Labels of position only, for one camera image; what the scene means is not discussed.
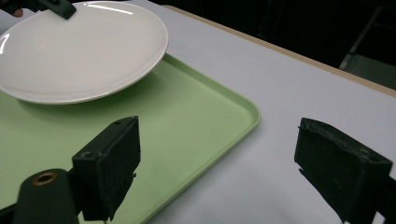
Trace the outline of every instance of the white surface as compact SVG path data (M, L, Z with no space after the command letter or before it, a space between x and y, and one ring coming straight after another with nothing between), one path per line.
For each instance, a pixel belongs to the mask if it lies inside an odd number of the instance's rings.
M41 104L89 101L134 84L163 57L166 27L145 8L75 6L68 21L44 11L0 37L0 90Z
M302 117L327 122L396 161L395 98L149 1L133 3L164 21L168 53L262 111L258 128L150 223L340 223L293 160Z

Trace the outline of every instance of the white plate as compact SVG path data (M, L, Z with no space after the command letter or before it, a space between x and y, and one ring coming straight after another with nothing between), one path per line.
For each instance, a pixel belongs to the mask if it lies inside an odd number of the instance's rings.
M23 101L73 104L107 96L144 77L163 57L166 27L120 2L75 4L68 21L38 12L0 37L0 90Z

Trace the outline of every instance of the white table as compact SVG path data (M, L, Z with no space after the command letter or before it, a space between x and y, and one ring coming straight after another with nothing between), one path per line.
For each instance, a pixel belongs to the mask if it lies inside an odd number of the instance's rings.
M132 3L165 22L167 53L246 96L262 112L252 134L150 223L340 223L293 160L301 118L329 123L396 161L394 91L147 0ZM1 12L0 33L18 21Z

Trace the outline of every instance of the green tray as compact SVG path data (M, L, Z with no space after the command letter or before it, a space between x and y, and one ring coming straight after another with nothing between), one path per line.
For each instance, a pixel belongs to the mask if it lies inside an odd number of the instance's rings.
M123 224L149 220L261 117L249 100L170 55L133 86L99 100L36 105L0 92L0 105L0 208L16 202L25 178L69 170L71 157L108 124L137 115L142 161L113 221Z

